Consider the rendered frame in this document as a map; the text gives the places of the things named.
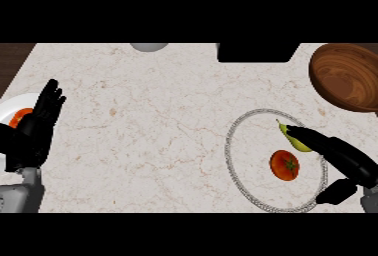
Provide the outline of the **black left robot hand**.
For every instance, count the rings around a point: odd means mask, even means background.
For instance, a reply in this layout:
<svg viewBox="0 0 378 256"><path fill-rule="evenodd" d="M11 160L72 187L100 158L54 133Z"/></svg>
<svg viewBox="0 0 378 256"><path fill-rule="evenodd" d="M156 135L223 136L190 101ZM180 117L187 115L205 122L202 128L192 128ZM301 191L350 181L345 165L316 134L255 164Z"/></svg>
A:
<svg viewBox="0 0 378 256"><path fill-rule="evenodd" d="M53 128L66 97L54 79L50 79L39 93L32 112L17 126L0 123L0 153L6 155L6 172L25 167L39 167L48 156Z"/></svg>

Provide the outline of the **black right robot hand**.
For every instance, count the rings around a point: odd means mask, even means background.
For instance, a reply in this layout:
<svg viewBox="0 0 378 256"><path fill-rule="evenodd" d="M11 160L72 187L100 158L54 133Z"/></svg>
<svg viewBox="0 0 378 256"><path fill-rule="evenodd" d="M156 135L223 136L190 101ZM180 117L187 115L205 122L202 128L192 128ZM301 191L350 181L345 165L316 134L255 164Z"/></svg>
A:
<svg viewBox="0 0 378 256"><path fill-rule="evenodd" d="M316 151L344 174L316 196L317 204L338 205L357 191L378 185L378 163L338 137L327 137L313 129L288 126L288 135Z"/></svg>

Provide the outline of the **black appliance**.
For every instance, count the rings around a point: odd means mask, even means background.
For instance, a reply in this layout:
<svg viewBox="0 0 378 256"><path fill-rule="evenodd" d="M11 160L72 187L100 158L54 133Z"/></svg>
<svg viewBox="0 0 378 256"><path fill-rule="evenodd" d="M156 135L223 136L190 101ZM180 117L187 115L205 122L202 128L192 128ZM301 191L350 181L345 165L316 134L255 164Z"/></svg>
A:
<svg viewBox="0 0 378 256"><path fill-rule="evenodd" d="M220 43L217 60L221 63L285 63L298 43Z"/></svg>

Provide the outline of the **grey round object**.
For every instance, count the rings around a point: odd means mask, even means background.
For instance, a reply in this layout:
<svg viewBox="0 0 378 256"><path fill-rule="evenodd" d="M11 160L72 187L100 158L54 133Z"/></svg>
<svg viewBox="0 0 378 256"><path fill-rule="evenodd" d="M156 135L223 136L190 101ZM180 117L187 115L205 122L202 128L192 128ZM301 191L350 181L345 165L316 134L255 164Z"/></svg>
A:
<svg viewBox="0 0 378 256"><path fill-rule="evenodd" d="M166 46L166 43L131 43L131 47L140 52L156 52Z"/></svg>

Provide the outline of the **round marble placemat grey rim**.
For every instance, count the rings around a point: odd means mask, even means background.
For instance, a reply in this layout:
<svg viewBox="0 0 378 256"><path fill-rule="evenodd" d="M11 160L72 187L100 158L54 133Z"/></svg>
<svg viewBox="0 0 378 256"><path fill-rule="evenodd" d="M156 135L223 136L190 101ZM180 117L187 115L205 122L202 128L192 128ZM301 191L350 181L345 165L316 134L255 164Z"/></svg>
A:
<svg viewBox="0 0 378 256"><path fill-rule="evenodd" d="M299 152L285 138L279 125L302 127L299 120L274 109L248 111L233 122L224 144L224 157L231 181L248 201L270 213L305 213L316 207L316 196L327 185L327 165L316 152ZM270 157L277 150L298 159L298 176L280 180L270 170Z"/></svg>

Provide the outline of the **white plate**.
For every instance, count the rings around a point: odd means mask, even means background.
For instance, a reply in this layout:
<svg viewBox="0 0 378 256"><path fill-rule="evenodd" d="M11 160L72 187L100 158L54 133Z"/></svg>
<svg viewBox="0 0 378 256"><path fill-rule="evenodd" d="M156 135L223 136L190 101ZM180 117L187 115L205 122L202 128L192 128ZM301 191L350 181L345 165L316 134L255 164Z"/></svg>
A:
<svg viewBox="0 0 378 256"><path fill-rule="evenodd" d="M0 123L8 124L14 113L23 108L32 108L38 99L37 93L14 96L0 104Z"/></svg>

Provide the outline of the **brown wooden bowl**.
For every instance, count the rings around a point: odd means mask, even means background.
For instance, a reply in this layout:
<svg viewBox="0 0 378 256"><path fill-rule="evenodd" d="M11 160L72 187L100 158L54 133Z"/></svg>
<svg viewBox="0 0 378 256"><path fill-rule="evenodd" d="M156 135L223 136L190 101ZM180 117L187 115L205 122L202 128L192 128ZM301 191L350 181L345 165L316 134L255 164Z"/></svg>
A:
<svg viewBox="0 0 378 256"><path fill-rule="evenodd" d="M378 112L378 54L351 43L322 45L310 58L308 78L320 97L353 112Z"/></svg>

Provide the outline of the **red tomato with green stem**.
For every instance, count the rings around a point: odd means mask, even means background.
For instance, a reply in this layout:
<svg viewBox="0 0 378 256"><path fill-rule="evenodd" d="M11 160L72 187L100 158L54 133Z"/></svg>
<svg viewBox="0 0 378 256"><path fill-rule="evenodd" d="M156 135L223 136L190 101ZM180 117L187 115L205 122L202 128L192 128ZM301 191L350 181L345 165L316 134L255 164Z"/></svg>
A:
<svg viewBox="0 0 378 256"><path fill-rule="evenodd" d="M286 150L277 150L268 161L273 175L283 181L292 181L298 176L299 162Z"/></svg>

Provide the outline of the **yellow-green pear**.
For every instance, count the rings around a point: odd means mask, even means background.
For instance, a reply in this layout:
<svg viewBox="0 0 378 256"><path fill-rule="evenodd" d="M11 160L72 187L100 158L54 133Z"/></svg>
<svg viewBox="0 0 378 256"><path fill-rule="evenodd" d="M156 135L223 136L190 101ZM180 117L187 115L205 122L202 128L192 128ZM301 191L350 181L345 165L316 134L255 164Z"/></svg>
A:
<svg viewBox="0 0 378 256"><path fill-rule="evenodd" d="M299 151L299 152L311 152L313 150L293 138L288 135L288 127L285 124L282 124L279 122L279 120L276 119L277 125L279 125L279 130L285 136L285 138L288 139L292 147Z"/></svg>

